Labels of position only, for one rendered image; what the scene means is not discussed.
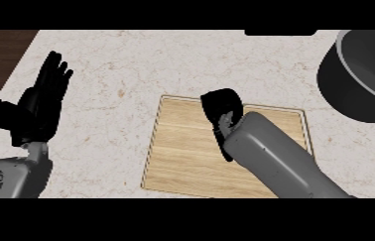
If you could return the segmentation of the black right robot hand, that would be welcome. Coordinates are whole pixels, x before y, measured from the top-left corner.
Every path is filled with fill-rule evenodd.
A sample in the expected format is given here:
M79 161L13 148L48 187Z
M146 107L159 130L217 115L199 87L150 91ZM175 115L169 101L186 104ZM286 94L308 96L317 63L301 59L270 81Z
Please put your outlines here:
M223 157L227 162L231 162L233 158L224 150L224 142L243 116L240 97L231 88L223 88L200 96L200 104L206 119L212 124L214 137Z

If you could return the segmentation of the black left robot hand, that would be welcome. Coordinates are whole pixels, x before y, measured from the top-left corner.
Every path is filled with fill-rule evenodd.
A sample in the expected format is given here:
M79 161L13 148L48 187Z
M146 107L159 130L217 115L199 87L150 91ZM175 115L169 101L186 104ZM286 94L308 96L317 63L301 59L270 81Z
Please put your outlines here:
M54 137L72 75L62 55L50 51L35 84L25 89L17 103L0 99L0 129L10 132L13 147L47 142Z

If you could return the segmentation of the pale wooden tray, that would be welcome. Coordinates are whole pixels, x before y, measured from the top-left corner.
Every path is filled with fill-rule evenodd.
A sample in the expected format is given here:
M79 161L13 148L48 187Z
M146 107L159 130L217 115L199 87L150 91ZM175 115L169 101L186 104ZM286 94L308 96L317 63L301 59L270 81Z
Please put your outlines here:
M202 197L276 196L249 171L224 160L196 98L159 99L140 187Z

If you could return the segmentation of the dark grey pot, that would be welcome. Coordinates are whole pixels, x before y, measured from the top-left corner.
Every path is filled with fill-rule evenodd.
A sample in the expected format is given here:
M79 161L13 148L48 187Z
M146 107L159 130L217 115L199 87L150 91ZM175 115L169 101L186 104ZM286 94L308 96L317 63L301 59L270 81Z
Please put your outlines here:
M316 83L332 108L375 123L375 30L342 30L321 59Z

